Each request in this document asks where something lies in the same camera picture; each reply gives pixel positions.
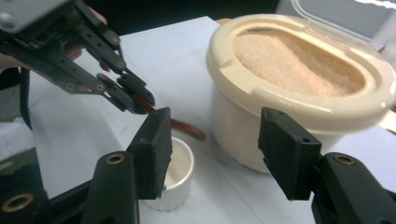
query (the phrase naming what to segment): screw hole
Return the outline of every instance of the screw hole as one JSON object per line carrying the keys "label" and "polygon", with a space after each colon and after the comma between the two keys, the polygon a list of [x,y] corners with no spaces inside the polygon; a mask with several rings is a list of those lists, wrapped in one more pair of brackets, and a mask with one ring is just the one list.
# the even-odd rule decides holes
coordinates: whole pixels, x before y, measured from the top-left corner
{"label": "screw hole", "polygon": [[352,158],[350,158],[346,155],[337,154],[334,156],[334,159],[344,165],[354,165],[355,164],[355,160],[353,160]]}
{"label": "screw hole", "polygon": [[106,162],[108,164],[117,164],[117,163],[122,162],[124,159],[125,159],[124,156],[122,156],[121,154],[114,154],[114,155],[107,157]]}
{"label": "screw hole", "polygon": [[21,210],[32,202],[34,196],[30,193],[16,195],[6,201],[3,206],[3,212],[10,213]]}

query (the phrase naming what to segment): beige container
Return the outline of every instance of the beige container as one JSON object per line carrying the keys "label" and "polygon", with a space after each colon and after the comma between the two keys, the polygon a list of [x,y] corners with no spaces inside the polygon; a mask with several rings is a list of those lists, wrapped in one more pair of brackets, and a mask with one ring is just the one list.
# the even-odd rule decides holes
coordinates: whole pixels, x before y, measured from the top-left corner
{"label": "beige container", "polygon": [[[300,56],[304,53],[299,52],[297,58],[300,57],[298,60],[303,65],[290,64],[292,59],[286,51],[279,54],[272,49],[271,54],[259,57],[267,57],[266,60],[272,63],[261,69],[254,68],[254,64],[247,64],[251,57],[249,54],[254,54],[253,58],[257,59],[258,52],[265,52],[260,46],[255,46],[257,41],[246,41],[255,46],[246,48],[250,51],[240,53],[234,49],[235,39],[239,41],[241,35],[246,34],[285,35],[291,53],[295,52],[294,44],[297,43],[303,45],[298,50],[306,49],[308,55],[302,60]],[[316,57],[321,59],[313,63],[306,61]],[[394,71],[377,51],[356,37],[327,25],[313,25],[307,19],[250,15],[228,21],[213,34],[206,62],[215,83],[212,96],[213,134],[237,161],[264,173],[268,170],[257,147],[263,106],[288,113],[322,142],[324,152],[344,134],[375,125],[396,97]],[[270,73],[265,68],[274,63],[276,66],[271,68],[271,77],[265,77]],[[334,67],[342,69],[323,73],[321,67],[323,71]],[[277,68],[283,71],[274,72]],[[295,79],[289,86],[281,82],[290,78]],[[301,79],[304,85],[297,85]],[[331,80],[328,81],[330,88],[340,86],[340,83],[341,88],[319,93],[319,90],[329,88],[326,86],[327,79]],[[302,90],[294,89],[299,85]]]}

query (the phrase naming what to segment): uncooked rice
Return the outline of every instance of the uncooked rice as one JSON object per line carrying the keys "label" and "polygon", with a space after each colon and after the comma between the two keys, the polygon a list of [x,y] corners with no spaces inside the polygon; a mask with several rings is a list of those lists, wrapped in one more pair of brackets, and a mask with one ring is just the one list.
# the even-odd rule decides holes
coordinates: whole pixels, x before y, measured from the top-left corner
{"label": "uncooked rice", "polygon": [[282,31],[244,32],[234,40],[233,50],[250,72],[290,91],[334,97],[364,85],[350,64]]}

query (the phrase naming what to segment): table surface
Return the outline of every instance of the table surface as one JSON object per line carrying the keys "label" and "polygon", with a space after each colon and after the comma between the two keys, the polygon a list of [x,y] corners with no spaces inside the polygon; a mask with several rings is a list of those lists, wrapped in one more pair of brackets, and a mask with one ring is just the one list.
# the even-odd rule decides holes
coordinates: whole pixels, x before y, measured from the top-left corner
{"label": "table surface", "polygon": [[[314,223],[311,202],[289,202],[270,175],[235,162],[210,132],[212,80],[205,67],[218,23],[185,21],[121,38],[126,62],[148,83],[156,107],[206,132],[205,141],[172,131],[192,149],[191,192],[181,207],[159,212],[140,203],[141,223]],[[77,60],[101,72],[86,53]],[[124,150],[146,116],[120,112],[100,96],[69,95],[32,76],[30,113],[44,187],[52,198],[92,178],[96,161]],[[396,137],[375,126],[342,138],[332,151],[363,161],[386,189],[396,191]]]}

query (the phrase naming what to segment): small white cup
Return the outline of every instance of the small white cup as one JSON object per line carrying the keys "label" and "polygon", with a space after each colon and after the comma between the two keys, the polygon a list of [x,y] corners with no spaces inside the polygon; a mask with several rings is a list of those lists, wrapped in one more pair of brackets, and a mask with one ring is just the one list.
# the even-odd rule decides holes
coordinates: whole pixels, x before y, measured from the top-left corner
{"label": "small white cup", "polygon": [[173,153],[165,177],[165,188],[160,199],[146,200],[146,204],[160,211],[169,211],[186,201],[191,188],[194,157],[189,146],[172,137]]}

